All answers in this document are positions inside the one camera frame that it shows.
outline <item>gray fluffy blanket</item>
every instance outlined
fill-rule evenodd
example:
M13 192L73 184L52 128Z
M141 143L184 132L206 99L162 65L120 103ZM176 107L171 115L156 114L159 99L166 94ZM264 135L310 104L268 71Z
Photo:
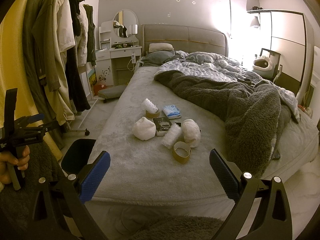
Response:
M126 240L210 240L223 224L209 217L174 216L150 221Z
M155 80L179 97L217 115L225 122L228 160L241 171L260 177L268 166L290 111L281 113L279 93L270 84L250 87L186 76L178 70L159 73Z
M12 184L5 185L0 193L0 208L21 235L27 230L29 208L38 180L45 177L47 181L58 181L64 173L48 145L43 143L29 145L30 160L25 171L25 186L15 191Z

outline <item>painting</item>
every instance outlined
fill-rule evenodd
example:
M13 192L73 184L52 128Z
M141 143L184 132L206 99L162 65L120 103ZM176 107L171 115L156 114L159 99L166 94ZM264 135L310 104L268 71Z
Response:
M94 91L93 86L97 84L97 76L96 76L96 70L92 69L88 73L89 83L91 87L91 91Z

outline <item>wet wipes pack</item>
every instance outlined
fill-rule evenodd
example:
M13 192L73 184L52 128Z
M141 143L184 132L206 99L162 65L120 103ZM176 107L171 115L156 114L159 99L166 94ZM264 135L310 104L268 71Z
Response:
M175 105L164 106L162 111L169 119L176 119L181 117L180 110Z

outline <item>wardrobe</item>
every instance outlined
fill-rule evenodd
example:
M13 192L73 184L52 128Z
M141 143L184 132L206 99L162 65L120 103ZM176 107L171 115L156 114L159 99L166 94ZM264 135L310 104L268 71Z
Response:
M313 28L303 13L287 10L252 10L260 23L258 46L281 54L282 73L276 85L292 91L303 102L308 92L314 55Z

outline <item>bubble wrap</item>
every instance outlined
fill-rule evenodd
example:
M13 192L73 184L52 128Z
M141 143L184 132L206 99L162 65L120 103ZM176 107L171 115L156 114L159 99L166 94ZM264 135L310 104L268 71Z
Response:
M148 98L146 98L141 105L143 109L147 110L150 114L155 114L158 111L158 108Z
M176 123L174 123L166 135L162 139L162 144L168 149L171 149L173 145L177 142L179 137L182 135L182 129Z

